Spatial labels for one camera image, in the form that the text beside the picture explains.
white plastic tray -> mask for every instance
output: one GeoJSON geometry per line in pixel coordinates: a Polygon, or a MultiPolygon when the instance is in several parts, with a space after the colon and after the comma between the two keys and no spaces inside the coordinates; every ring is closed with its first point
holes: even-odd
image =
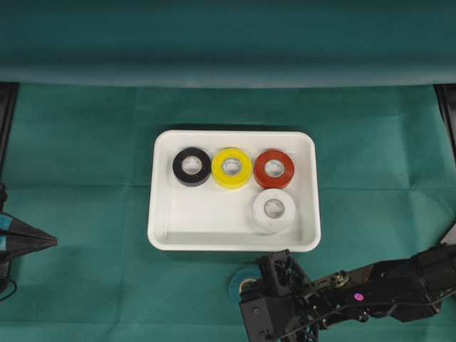
{"type": "Polygon", "coordinates": [[[315,145],[300,132],[168,130],[155,141],[147,235],[164,250],[308,252],[320,242],[315,145]],[[218,185],[212,176],[198,187],[180,184],[172,161],[186,147],[214,155],[226,147],[246,151],[252,162],[265,150],[286,152],[295,173],[284,189],[296,202],[297,219],[287,230],[263,235],[252,221],[252,203],[263,190],[253,175],[237,190],[218,185]]]}

green cloth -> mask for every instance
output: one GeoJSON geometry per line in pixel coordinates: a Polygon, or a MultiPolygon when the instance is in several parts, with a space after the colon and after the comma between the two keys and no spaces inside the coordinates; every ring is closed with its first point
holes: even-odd
{"type": "MultiPolygon", "coordinates": [[[[172,128],[275,129],[316,143],[322,240],[313,277],[436,243],[456,171],[431,86],[205,90],[21,85],[6,210],[59,238],[14,262],[2,341],[246,341],[230,277],[261,253],[162,252],[147,240],[152,147],[172,128]]],[[[342,323],[322,341],[454,342],[456,301],[402,324],[342,323]]]]}
{"type": "Polygon", "coordinates": [[[15,0],[0,80],[119,86],[454,83],[456,1],[15,0]]]}

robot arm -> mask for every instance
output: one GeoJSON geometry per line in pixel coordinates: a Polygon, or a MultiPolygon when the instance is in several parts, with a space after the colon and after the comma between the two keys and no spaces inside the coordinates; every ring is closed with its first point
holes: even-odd
{"type": "Polygon", "coordinates": [[[408,322],[440,313],[456,291],[456,245],[310,280],[285,250],[257,260],[261,279],[239,303],[250,342],[317,341],[347,320],[392,316],[408,322]]]}

black tape roll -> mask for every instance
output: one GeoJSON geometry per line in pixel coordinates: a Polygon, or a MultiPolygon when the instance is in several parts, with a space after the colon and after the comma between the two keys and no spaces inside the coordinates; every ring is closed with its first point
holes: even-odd
{"type": "Polygon", "coordinates": [[[206,182],[207,178],[209,178],[211,174],[211,160],[205,151],[200,150],[199,148],[189,147],[176,155],[172,161],[172,171],[183,185],[196,187],[206,182]],[[189,161],[198,165],[195,158],[201,162],[201,169],[196,173],[185,172],[182,166],[183,163],[189,161]]]}

pink dot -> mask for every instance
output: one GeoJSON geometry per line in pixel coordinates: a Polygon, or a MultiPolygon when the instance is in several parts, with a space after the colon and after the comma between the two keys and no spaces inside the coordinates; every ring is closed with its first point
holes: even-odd
{"type": "Polygon", "coordinates": [[[364,300],[364,296],[362,294],[360,294],[360,293],[356,293],[354,297],[355,297],[355,299],[357,301],[363,301],[364,300]]]}

